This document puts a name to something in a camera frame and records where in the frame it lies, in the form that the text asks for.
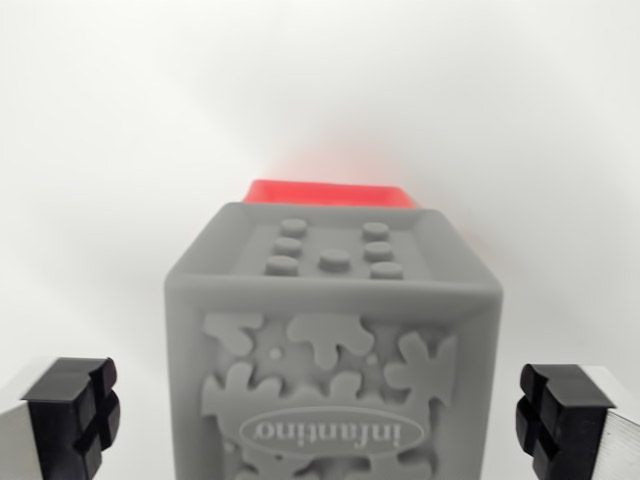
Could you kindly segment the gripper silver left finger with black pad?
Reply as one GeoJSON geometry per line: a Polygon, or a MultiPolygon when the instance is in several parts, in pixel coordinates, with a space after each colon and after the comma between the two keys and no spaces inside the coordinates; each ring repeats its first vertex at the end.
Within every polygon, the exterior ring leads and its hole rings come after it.
{"type": "Polygon", "coordinates": [[[37,357],[1,387],[1,477],[92,479],[120,425],[113,359],[37,357]]]}

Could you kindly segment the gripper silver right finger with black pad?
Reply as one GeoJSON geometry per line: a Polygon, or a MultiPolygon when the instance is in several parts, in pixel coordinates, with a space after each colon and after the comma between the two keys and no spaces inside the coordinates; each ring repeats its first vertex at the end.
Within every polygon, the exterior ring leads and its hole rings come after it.
{"type": "Polygon", "coordinates": [[[609,370],[527,364],[520,388],[516,434],[537,478],[639,477],[639,398],[609,370]]]}

